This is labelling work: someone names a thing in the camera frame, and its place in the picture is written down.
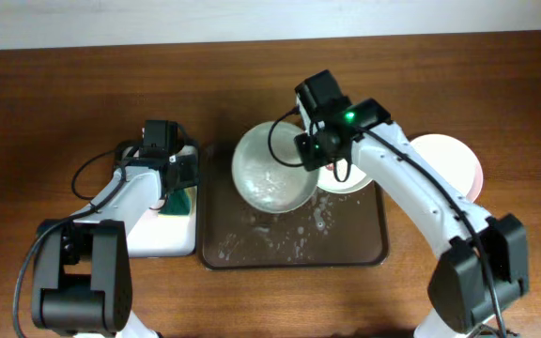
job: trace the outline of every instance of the baking tray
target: baking tray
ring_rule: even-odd
[[[198,255],[209,269],[374,266],[388,255],[381,190],[317,189],[302,207],[269,214],[250,207],[231,176],[235,145],[208,147],[200,161]]]

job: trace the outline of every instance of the wooden table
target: wooden table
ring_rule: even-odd
[[[508,327],[541,337],[541,32],[341,38],[0,52],[0,337],[12,289],[45,218],[82,207],[70,178],[137,137],[148,118],[183,123],[202,144],[237,141],[292,107],[293,87],[330,69],[353,101],[374,97],[406,133],[455,136],[479,157],[478,203],[526,224],[531,293]],[[110,162],[85,172],[84,193]],[[391,254],[371,269],[212,272],[196,256],[133,259],[133,309],[166,336],[329,336],[413,328],[428,313],[436,259],[386,199]],[[29,318],[31,337],[50,337]]]

